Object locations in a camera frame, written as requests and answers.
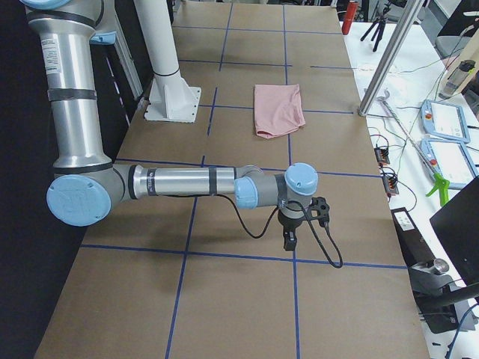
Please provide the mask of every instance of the black tripod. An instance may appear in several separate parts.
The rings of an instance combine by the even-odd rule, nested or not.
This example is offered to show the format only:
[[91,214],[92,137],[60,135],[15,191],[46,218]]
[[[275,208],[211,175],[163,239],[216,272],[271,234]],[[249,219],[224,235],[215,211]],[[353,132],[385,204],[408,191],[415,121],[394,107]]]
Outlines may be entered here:
[[384,28],[386,27],[386,21],[388,21],[388,17],[386,16],[386,14],[390,11],[390,9],[391,9],[391,2],[388,1],[388,4],[385,5],[385,8],[382,11],[382,13],[377,18],[375,18],[375,20],[373,21],[369,29],[366,31],[366,33],[362,35],[361,41],[363,41],[366,38],[367,34],[371,32],[374,26],[378,25],[377,29],[374,32],[373,37],[371,38],[371,41],[374,41],[374,39],[376,38],[376,43],[374,44],[373,52],[376,52],[377,46],[379,45],[379,42],[382,39],[382,34],[384,33]]

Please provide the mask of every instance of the folded towel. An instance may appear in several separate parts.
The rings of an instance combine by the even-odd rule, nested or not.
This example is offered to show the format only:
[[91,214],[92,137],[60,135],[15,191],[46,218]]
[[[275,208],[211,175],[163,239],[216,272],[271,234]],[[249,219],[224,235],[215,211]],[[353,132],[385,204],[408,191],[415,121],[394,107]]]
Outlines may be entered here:
[[301,110],[299,85],[255,85],[254,125],[256,135],[274,138],[306,124]]

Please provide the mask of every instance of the robotic arm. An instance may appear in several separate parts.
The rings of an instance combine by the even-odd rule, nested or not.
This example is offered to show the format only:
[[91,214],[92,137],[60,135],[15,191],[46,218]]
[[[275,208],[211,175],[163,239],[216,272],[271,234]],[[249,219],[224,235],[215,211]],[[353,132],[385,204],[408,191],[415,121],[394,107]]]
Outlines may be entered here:
[[[114,0],[21,2],[26,6],[28,24],[40,35],[49,84],[60,156],[53,164],[55,180],[46,199],[58,219],[73,226],[88,226],[105,218],[119,203],[143,196],[234,194],[239,208],[279,208],[286,251],[294,251],[296,228],[303,221],[313,230],[311,221],[318,220],[329,235],[329,206],[324,198],[313,197],[318,175],[304,163],[294,164],[284,174],[275,176],[268,176],[255,166],[163,169],[113,165],[103,152],[89,46],[92,40],[115,41]],[[158,1],[156,6],[158,3],[163,4],[164,15],[168,16],[166,3]],[[164,43],[171,43],[174,48],[169,21],[168,28],[166,34],[161,34],[171,37]],[[165,52],[170,56],[167,62],[174,67],[176,61],[177,65],[174,49]],[[164,92],[174,89],[175,79],[185,88],[179,70],[159,75]],[[175,112],[168,103],[166,110],[169,114]],[[324,251],[314,230],[313,233]]]

